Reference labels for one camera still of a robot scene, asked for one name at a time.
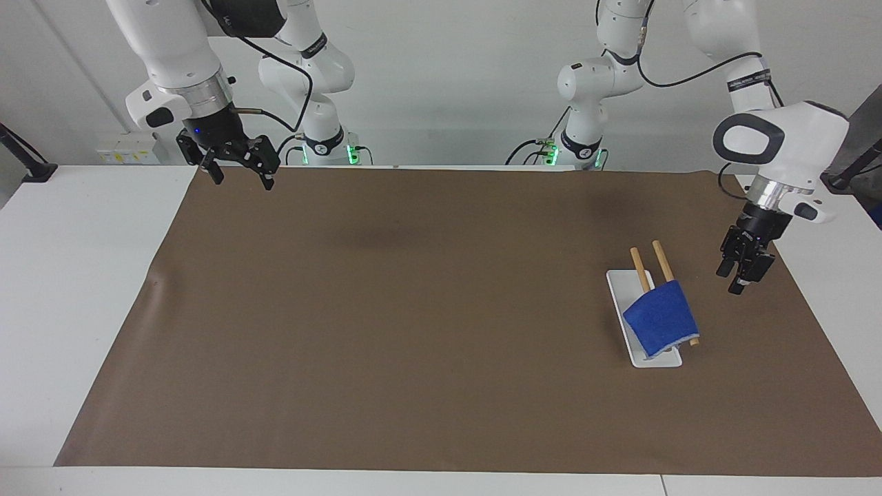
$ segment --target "white rectangular tray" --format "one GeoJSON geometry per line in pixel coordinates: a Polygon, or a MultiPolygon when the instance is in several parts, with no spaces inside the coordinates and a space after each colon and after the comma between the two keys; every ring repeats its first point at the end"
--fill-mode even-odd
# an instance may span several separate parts
{"type": "MultiPolygon", "coordinates": [[[[655,289],[653,276],[647,270],[647,279],[649,287],[655,289]]],[[[618,313],[618,322],[622,327],[622,335],[624,342],[628,348],[628,355],[631,356],[631,363],[639,369],[654,368],[676,368],[683,364],[680,357],[680,351],[672,348],[662,352],[658,357],[652,360],[647,358],[647,353],[640,345],[637,335],[634,334],[631,326],[624,319],[622,313],[643,296],[643,286],[640,285],[640,278],[637,276],[636,270],[610,270],[607,272],[607,281],[609,282],[609,292],[612,294],[612,301],[616,304],[616,313],[618,313]]]]}

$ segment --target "tabletop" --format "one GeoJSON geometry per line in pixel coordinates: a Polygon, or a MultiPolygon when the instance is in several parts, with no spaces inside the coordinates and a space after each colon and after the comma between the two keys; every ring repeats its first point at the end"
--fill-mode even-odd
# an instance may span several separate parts
{"type": "MultiPolygon", "coordinates": [[[[882,493],[882,478],[52,468],[194,172],[65,166],[0,210],[0,493],[882,493]]],[[[882,425],[882,233],[854,199],[819,196],[837,219],[775,244],[882,425]]]]}

